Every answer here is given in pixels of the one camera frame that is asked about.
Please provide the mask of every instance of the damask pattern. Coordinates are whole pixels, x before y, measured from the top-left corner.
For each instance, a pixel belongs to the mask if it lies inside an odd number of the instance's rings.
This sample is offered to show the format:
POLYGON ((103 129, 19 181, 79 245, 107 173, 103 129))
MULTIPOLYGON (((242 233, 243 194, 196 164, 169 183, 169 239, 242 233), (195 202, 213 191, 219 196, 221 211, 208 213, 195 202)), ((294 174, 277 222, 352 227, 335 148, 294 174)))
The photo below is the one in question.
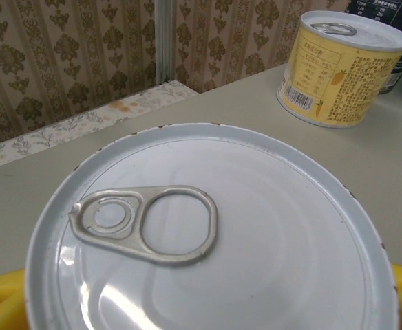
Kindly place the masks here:
POLYGON ((0 1, 0 142, 156 84, 154 0, 0 1))
POLYGON ((348 1, 175 0, 174 77, 203 92, 281 65, 303 13, 348 1))

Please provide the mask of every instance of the metal pull tab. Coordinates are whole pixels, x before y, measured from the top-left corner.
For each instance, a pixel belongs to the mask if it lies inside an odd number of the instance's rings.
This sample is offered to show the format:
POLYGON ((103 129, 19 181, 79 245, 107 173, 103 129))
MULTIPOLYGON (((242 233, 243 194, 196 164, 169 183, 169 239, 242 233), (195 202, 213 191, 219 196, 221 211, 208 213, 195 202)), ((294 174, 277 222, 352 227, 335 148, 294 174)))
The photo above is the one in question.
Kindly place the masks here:
POLYGON ((69 216, 72 232, 80 240, 165 265, 188 265, 203 259, 213 247, 218 229, 218 209, 215 202, 204 191, 191 186, 100 190, 75 203, 69 216), (149 207, 157 199, 168 195, 195 197, 209 211, 209 231, 206 240, 187 254, 165 254, 155 251, 146 244, 142 235, 149 207), (123 209, 124 214, 120 214, 121 220, 110 225, 99 224, 98 211, 111 204, 123 209))
POLYGON ((314 23, 312 28, 327 34, 338 34, 341 36, 354 36, 357 33, 355 27, 343 23, 314 23))

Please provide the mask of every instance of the white table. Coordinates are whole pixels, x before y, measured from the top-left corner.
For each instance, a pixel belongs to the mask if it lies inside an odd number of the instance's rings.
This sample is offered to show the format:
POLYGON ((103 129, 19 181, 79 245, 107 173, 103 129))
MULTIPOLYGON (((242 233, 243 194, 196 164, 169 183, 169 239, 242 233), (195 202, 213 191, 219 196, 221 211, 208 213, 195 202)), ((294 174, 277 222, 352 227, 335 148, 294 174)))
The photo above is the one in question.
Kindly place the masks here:
POLYGON ((124 135, 163 124, 218 122, 265 133, 325 166, 360 201, 402 264, 402 81, 352 129, 325 129, 285 111, 276 98, 283 67, 237 81, 0 166, 0 274, 24 266, 47 200, 86 157, 124 135))

